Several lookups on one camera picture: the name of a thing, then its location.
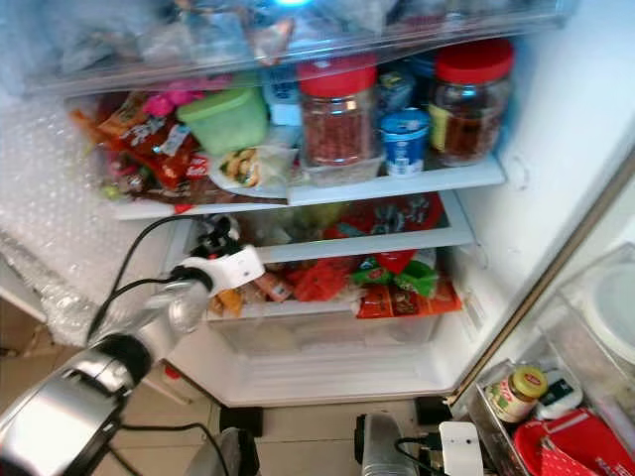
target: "bubble wrap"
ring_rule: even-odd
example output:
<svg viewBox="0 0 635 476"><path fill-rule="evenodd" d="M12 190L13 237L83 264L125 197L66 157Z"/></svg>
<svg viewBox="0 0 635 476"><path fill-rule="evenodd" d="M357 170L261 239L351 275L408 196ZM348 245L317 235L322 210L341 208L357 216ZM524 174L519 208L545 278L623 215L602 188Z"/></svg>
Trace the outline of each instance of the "bubble wrap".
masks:
<svg viewBox="0 0 635 476"><path fill-rule="evenodd" d="M119 222L99 193L90 147L59 98L0 108L0 253L42 295L54 338L81 345L97 303L149 223ZM170 225L138 248L122 284L162 271ZM126 319L150 289L116 300L107 325Z"/></svg>

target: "green plastic container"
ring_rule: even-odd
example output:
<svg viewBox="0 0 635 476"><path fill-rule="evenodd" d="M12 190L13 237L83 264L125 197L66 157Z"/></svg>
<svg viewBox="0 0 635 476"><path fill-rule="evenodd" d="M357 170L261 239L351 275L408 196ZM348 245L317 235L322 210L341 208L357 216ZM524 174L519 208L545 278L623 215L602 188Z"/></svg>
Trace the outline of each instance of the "green plastic container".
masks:
<svg viewBox="0 0 635 476"><path fill-rule="evenodd" d="M237 87L211 94L180 107L177 117L215 156L257 146L269 126L259 87Z"/></svg>

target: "glass jar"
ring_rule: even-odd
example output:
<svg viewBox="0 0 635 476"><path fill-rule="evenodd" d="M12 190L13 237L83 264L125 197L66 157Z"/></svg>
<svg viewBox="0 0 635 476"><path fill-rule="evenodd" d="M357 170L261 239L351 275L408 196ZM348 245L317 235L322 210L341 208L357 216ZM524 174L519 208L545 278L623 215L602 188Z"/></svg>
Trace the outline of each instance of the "glass jar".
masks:
<svg viewBox="0 0 635 476"><path fill-rule="evenodd" d="M511 92L513 59L504 39L440 50L429 111L430 142L442 164L474 164L494 147Z"/></svg>
<svg viewBox="0 0 635 476"><path fill-rule="evenodd" d="M545 374L536 367L524 365L508 378L488 386L485 395L497 417L518 423L527 417L546 391Z"/></svg>
<svg viewBox="0 0 635 476"><path fill-rule="evenodd" d="M298 66L307 157L317 166L348 166L378 154L377 71L369 55Z"/></svg>

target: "yellow lid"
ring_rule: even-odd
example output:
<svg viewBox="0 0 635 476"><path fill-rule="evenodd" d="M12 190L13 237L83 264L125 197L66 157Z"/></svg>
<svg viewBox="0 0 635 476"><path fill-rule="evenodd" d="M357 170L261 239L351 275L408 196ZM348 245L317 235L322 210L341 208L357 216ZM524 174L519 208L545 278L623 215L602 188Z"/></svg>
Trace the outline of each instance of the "yellow lid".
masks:
<svg viewBox="0 0 635 476"><path fill-rule="evenodd" d="M536 367L523 365L512 375L512 384L521 394L537 399L547 391L547 377Z"/></svg>

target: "jar of red pepper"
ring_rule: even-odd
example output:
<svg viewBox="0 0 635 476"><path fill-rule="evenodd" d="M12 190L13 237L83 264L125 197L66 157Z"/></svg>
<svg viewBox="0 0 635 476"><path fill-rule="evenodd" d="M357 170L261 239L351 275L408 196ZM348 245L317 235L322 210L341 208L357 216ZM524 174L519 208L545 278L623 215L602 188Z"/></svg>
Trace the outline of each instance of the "jar of red pepper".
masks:
<svg viewBox="0 0 635 476"><path fill-rule="evenodd" d="M430 142L446 166L465 166L494 147L511 91L514 50L506 39L439 50L430 98Z"/></svg>
<svg viewBox="0 0 635 476"><path fill-rule="evenodd" d="M310 162L347 166L377 157L375 57L305 62L298 78Z"/></svg>

